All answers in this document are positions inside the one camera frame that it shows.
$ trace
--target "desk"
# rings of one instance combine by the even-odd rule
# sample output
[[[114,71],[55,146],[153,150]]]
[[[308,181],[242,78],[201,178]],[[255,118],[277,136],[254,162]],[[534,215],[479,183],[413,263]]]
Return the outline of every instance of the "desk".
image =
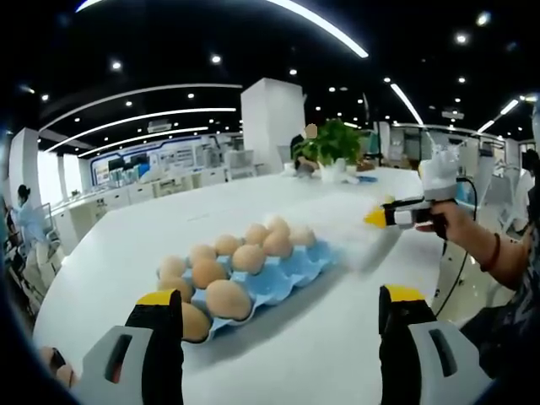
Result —
[[[185,403],[378,403],[379,287],[410,285],[431,301],[442,242],[413,230],[383,232],[363,224],[375,200],[421,192],[412,171],[377,169],[367,175],[379,181],[326,185],[268,175],[108,213],[54,280],[35,324],[35,343],[59,348],[80,374],[86,352],[155,289],[163,256],[186,255],[193,244],[223,233],[242,235],[250,223],[281,213],[291,222],[307,220],[334,245],[343,242],[349,265],[323,274],[232,333],[205,345],[183,343]],[[329,202],[333,206],[325,213]],[[309,215],[308,206],[315,214]],[[355,238],[365,243],[345,243]],[[358,259],[368,253],[371,259],[356,262],[355,252]]]

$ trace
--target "person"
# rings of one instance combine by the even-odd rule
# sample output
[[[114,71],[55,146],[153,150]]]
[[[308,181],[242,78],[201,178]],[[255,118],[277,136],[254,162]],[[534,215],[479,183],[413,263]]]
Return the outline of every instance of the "person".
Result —
[[[538,178],[538,162],[532,171]],[[462,328],[462,333],[478,348],[480,365],[492,378],[516,361],[516,350],[524,346],[523,342],[530,342],[532,331],[538,329],[540,182],[529,192],[529,201],[529,222],[520,243],[483,228],[454,202],[441,202],[431,209],[433,214],[445,215],[448,240],[474,257],[482,271],[516,292],[506,305],[482,309]],[[433,228],[432,225],[419,226],[418,230],[433,231]]]
[[[528,193],[534,186],[533,167],[539,161],[538,153],[534,149],[528,149],[523,155],[522,167],[525,171],[517,182],[516,186],[516,206],[519,212],[518,218],[514,219],[513,227],[519,235],[523,235],[527,229],[527,206],[529,205]]]
[[[307,159],[301,152],[296,154],[296,147],[304,142],[305,139],[314,139],[317,137],[317,127],[315,124],[308,125],[305,130],[300,134],[296,135],[293,140],[290,142],[290,156],[294,160],[294,168],[296,170],[300,169],[301,166],[304,166],[308,171],[318,170],[319,165],[317,162]]]
[[[41,296],[45,297],[47,287],[41,276],[40,266],[48,260],[49,243],[41,227],[41,221],[30,204],[30,189],[24,184],[17,190],[20,208],[9,210],[13,221],[21,228],[23,248],[26,255],[26,266],[23,276],[32,284]]]

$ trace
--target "green plant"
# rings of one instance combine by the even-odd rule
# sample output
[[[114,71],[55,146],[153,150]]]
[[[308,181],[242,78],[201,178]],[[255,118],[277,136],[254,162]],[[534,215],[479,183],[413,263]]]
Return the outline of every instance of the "green plant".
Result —
[[[360,153],[360,132],[347,127],[341,120],[330,120],[318,128],[317,137],[305,139],[294,149],[294,158],[305,156],[312,161],[331,165],[339,158],[355,165]]]

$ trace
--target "bracelet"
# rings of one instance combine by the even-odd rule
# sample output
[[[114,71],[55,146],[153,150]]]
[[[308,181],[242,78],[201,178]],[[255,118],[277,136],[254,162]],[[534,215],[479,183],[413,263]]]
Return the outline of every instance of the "bracelet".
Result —
[[[500,236],[499,234],[495,234],[495,251],[493,252],[493,255],[491,256],[491,258],[489,259],[489,262],[487,262],[487,264],[483,265],[483,266],[480,266],[480,270],[482,272],[490,272],[492,270],[492,268],[495,266],[495,264],[497,263],[497,260],[499,259],[499,254],[500,254]]]

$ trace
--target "human hand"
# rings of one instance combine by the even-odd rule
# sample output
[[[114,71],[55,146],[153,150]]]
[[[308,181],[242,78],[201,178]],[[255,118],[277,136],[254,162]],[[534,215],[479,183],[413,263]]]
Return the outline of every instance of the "human hand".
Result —
[[[473,219],[466,211],[460,208],[455,202],[438,202],[431,208],[433,215],[443,214],[446,218],[446,239],[461,245],[464,236],[470,229],[471,224],[474,224]],[[421,225],[416,227],[422,232],[434,232],[432,224]]]

